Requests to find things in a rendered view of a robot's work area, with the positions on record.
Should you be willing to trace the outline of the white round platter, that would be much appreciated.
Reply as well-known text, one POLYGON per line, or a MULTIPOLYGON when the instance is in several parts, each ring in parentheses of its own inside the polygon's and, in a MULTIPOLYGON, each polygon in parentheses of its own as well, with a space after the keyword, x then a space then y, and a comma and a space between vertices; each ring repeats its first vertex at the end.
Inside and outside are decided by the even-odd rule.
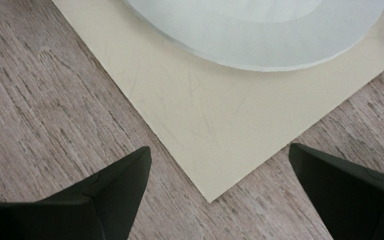
POLYGON ((123 0, 172 44, 217 64, 261 72, 327 62, 360 41, 384 0, 123 0))

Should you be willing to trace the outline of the cream flat mat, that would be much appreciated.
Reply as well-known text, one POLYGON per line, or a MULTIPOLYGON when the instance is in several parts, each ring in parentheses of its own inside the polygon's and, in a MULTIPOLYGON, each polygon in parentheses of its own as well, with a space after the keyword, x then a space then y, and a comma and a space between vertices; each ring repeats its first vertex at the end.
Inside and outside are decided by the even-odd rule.
POLYGON ((261 72, 196 56, 122 0, 52 0, 211 203, 384 71, 384 10, 347 52, 261 72))

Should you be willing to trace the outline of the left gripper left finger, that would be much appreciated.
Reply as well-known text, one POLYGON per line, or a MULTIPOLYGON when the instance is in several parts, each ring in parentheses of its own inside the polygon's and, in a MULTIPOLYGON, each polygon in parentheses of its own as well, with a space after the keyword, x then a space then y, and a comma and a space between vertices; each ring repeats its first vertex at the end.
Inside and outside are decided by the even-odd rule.
POLYGON ((143 146, 35 202, 0 202, 0 240, 128 240, 152 165, 143 146))

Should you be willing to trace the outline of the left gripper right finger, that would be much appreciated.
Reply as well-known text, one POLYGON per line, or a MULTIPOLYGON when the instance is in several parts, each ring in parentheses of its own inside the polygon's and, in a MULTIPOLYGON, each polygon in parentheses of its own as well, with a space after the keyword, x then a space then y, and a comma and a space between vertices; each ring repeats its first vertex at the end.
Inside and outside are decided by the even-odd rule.
POLYGON ((288 160, 333 240, 384 240, 384 173, 300 143, 288 160))

